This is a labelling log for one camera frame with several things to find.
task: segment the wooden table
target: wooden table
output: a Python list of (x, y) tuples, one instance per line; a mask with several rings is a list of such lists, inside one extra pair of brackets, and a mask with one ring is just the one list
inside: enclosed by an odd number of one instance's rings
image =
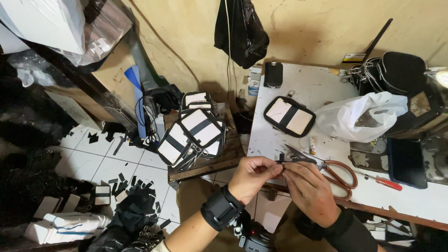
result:
[[(332, 140), (317, 125), (306, 137), (298, 139), (273, 130), (266, 122), (262, 116), (266, 106), (276, 96), (286, 96), (290, 90), (295, 91), (292, 98), (307, 106), (311, 111), (321, 108), (325, 101), (334, 102), (357, 96), (356, 89), (350, 83), (341, 83), (340, 78), (330, 72), (328, 68), (283, 63), (283, 84), (280, 88), (270, 89), (260, 85), (248, 156), (266, 156), (278, 160), (280, 151), (288, 153), (285, 144), (289, 144), (299, 151), (308, 151), (309, 137), (315, 136), (317, 156), (331, 157), (332, 160), (343, 162), (355, 169), (348, 158), (350, 155), (349, 143), (339, 139)], [(348, 183), (352, 182), (353, 179), (348, 172), (338, 169), (336, 166), (332, 166), (332, 169)], [(365, 169), (361, 169), (361, 171), (374, 177), (385, 176), (382, 173)], [(348, 201), (337, 201), (338, 204), (351, 209), (448, 230), (448, 215), (446, 214), (448, 213), (448, 201), (444, 200), (448, 195), (448, 186), (429, 182), (427, 189), (420, 190), (402, 185), (403, 190), (396, 191), (378, 184), (372, 179), (365, 180), (359, 174), (357, 174), (357, 178), (358, 187), (352, 190), (352, 198)], [(341, 188), (333, 184), (331, 186), (334, 195), (345, 195)], [(284, 180), (271, 180), (265, 187), (287, 192)]]
[[(228, 103), (217, 104), (216, 111), (220, 114), (219, 118), (225, 121), (225, 124), (229, 129), (226, 135), (222, 155), (215, 159), (199, 158), (195, 165), (184, 172), (179, 172), (171, 166), (168, 166), (168, 184), (175, 190), (178, 189), (179, 182), (181, 181), (235, 168), (238, 166), (240, 159), (246, 156), (243, 147), (241, 146), (240, 137), (235, 127), (235, 122), (233, 121)], [(177, 121), (177, 113), (164, 116), (165, 130), (167, 130), (175, 121)]]

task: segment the smartphone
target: smartphone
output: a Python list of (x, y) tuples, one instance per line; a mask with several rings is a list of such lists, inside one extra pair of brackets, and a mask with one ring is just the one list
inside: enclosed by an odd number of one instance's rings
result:
[(418, 189), (428, 188), (420, 143), (409, 139), (387, 139), (389, 177)]

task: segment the scissors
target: scissors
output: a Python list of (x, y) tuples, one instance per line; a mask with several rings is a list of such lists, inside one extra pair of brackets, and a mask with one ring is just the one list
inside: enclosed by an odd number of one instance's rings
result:
[[(285, 144), (285, 145), (286, 145), (286, 147), (288, 147), (288, 149), (289, 149), (289, 150), (290, 150), (296, 157), (304, 156), (305, 158), (308, 158), (308, 157), (305, 156), (302, 152), (296, 150), (294, 147), (289, 146), (289, 145), (287, 145), (287, 144)], [(341, 162), (339, 162), (339, 161), (335, 161), (335, 160), (325, 160), (325, 159), (323, 159), (323, 158), (319, 158), (319, 157), (316, 157), (316, 158), (319, 159), (319, 160), (321, 160), (321, 161), (323, 161), (322, 164), (316, 165), (316, 166), (318, 167), (319, 171), (322, 170), (322, 169), (326, 169), (327, 172), (328, 172), (329, 174), (331, 174), (335, 179), (334, 179), (334, 178), (331, 178), (331, 177), (329, 177), (329, 176), (327, 176), (327, 175), (325, 175), (325, 174), (322, 174), (323, 177), (326, 178), (329, 182), (331, 182), (331, 183), (333, 183), (333, 184), (335, 184), (335, 185), (341, 187), (342, 189), (344, 189), (344, 191), (347, 192), (347, 195), (344, 196), (344, 197), (338, 197), (338, 196), (334, 196), (334, 195), (333, 195), (333, 197), (334, 197), (335, 199), (337, 199), (337, 200), (348, 200), (348, 199), (350, 199), (350, 198), (352, 197), (352, 189), (355, 189), (355, 188), (358, 186), (358, 179), (356, 178), (356, 174), (353, 172), (353, 170), (352, 170), (348, 165), (346, 165), (346, 164), (344, 164), (344, 163), (341, 163)], [(304, 161), (304, 160), (301, 160), (301, 159), (293, 159), (292, 162), (297, 162), (296, 160)], [(340, 178), (340, 177), (339, 177), (339, 176), (338, 176), (338, 175), (337, 175), (337, 174), (336, 174), (336, 173), (335, 173), (335, 172), (328, 166), (329, 164), (337, 165), (337, 166), (340, 166), (340, 167), (346, 169), (346, 170), (350, 173), (350, 175), (352, 175), (352, 178), (353, 178), (353, 185), (350, 185), (350, 184), (348, 184), (346, 181), (344, 181), (343, 179), (341, 179), (341, 178)]]

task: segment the orange scissors handle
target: orange scissors handle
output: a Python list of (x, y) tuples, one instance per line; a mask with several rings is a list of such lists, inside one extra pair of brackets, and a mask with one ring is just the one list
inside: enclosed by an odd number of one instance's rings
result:
[(340, 166), (340, 167), (342, 167), (342, 168), (344, 168), (344, 169), (346, 169), (347, 171), (350, 172), (350, 174), (352, 175), (352, 178), (353, 178), (353, 185), (350, 185), (346, 181), (341, 179), (339, 177), (339, 175), (337, 175), (329, 166), (326, 167), (327, 172), (329, 174), (331, 174), (335, 179), (322, 174), (328, 181), (330, 181), (333, 184), (341, 187), (342, 189), (344, 189), (347, 192), (347, 196), (344, 196), (344, 197), (334, 196), (335, 199), (338, 199), (338, 200), (348, 200), (348, 199), (350, 199), (352, 197), (352, 190), (351, 189), (355, 189), (358, 186), (358, 178), (356, 178), (356, 174), (353, 172), (353, 170), (348, 165), (346, 165), (344, 163), (341, 163), (339, 161), (325, 160), (325, 163), (326, 164), (334, 164), (334, 165)]

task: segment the red screwdriver handle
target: red screwdriver handle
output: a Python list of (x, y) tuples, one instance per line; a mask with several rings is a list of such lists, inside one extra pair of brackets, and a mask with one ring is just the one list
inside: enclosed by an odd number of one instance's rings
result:
[(403, 190), (403, 187), (401, 185), (396, 184), (396, 183), (391, 182), (391, 181), (388, 181), (386, 179), (378, 178), (377, 182), (380, 183), (380, 184), (383, 184), (383, 185), (385, 185), (387, 187), (393, 188), (393, 189), (395, 189), (397, 191)]

